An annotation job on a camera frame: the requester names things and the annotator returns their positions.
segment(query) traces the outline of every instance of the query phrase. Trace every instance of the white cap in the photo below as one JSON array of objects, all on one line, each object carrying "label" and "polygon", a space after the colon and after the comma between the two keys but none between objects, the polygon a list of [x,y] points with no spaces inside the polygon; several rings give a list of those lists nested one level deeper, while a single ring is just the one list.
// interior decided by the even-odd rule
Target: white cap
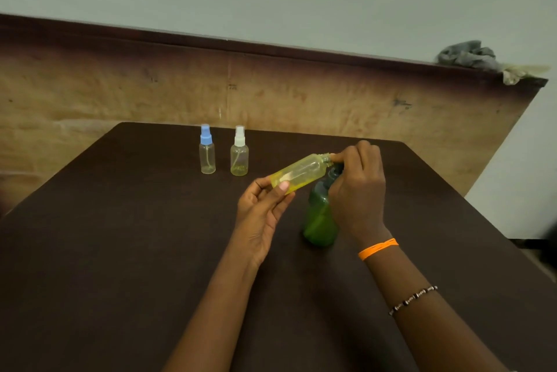
[{"label": "white cap", "polygon": [[244,127],[236,126],[236,136],[234,137],[234,146],[246,146],[246,136],[244,136]]}]

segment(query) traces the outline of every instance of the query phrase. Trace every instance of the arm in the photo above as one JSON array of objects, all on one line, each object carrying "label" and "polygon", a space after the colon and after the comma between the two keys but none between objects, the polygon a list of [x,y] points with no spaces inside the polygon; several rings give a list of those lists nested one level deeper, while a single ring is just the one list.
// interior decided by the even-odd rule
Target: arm
[{"label": "arm", "polygon": [[[333,161],[344,162],[344,172],[329,191],[340,229],[355,237],[359,250],[392,238],[383,224],[385,176],[379,148],[360,141]],[[388,309],[430,286],[400,246],[389,246],[365,263]],[[422,372],[508,371],[436,291],[413,300],[393,316]]]},{"label": "arm", "polygon": [[289,183],[272,191],[256,179],[238,202],[236,227],[207,290],[163,372],[225,372],[230,369],[249,292],[267,256],[275,227],[294,194]]}]

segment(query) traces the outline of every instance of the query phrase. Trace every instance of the small plastic bottle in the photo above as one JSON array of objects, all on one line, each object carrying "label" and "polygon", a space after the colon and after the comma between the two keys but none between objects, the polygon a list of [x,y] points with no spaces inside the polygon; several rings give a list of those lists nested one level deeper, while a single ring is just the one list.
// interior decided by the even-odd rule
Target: small plastic bottle
[{"label": "small plastic bottle", "polygon": [[330,246],[335,242],[339,233],[329,206],[329,189],[342,174],[343,169],[344,164],[335,164],[327,173],[326,178],[311,189],[303,236],[316,246]]},{"label": "small plastic bottle", "polygon": [[201,172],[212,174],[217,169],[214,161],[213,136],[208,124],[201,124],[201,143],[199,144],[199,161],[201,162]]},{"label": "small plastic bottle", "polygon": [[311,154],[281,171],[271,174],[271,185],[275,187],[288,180],[290,182],[290,187],[286,191],[288,194],[323,177],[327,172],[327,167],[331,165],[331,154]]},{"label": "small plastic bottle", "polygon": [[230,148],[230,172],[233,175],[246,175],[249,149],[246,145],[244,126],[236,126],[234,144]]}]

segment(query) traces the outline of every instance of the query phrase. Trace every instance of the hand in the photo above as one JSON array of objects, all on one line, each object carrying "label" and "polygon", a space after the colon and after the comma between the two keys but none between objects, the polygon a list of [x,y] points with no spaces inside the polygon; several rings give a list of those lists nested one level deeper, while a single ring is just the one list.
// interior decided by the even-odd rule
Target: hand
[{"label": "hand", "polygon": [[385,174],[379,147],[361,140],[331,160],[344,162],[343,173],[329,190],[332,216],[339,228],[353,235],[361,250],[392,238],[383,223]]},{"label": "hand", "polygon": [[255,179],[238,201],[236,226],[230,242],[246,251],[256,267],[265,260],[276,225],[294,199],[295,192],[285,197],[289,185],[289,182],[282,182],[271,189],[268,177]]}]

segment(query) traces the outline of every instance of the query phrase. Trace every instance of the wooden ledge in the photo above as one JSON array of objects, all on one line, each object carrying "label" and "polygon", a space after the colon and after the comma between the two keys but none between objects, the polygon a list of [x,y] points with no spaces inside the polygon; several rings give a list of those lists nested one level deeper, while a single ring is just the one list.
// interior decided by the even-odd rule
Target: wooden ledge
[{"label": "wooden ledge", "polygon": [[[330,52],[307,50],[297,47],[285,47],[264,43],[234,41],[223,38],[208,38],[203,36],[185,35],[180,33],[156,32],[137,30],[124,27],[105,26],[70,22],[62,20],[42,19],[34,17],[15,16],[0,13],[0,28],[34,31],[41,35],[80,35],[129,41],[151,42],[165,45],[177,45],[210,50],[242,52],[271,57],[285,57],[340,65],[377,68],[381,70],[399,71],[445,79],[477,81],[483,85],[503,85],[502,73],[481,71],[472,68],[442,66],[436,63],[412,61],[407,59],[391,59],[386,57],[362,56],[344,52]],[[514,88],[535,90],[544,87],[547,79],[541,77],[526,77]]]}]

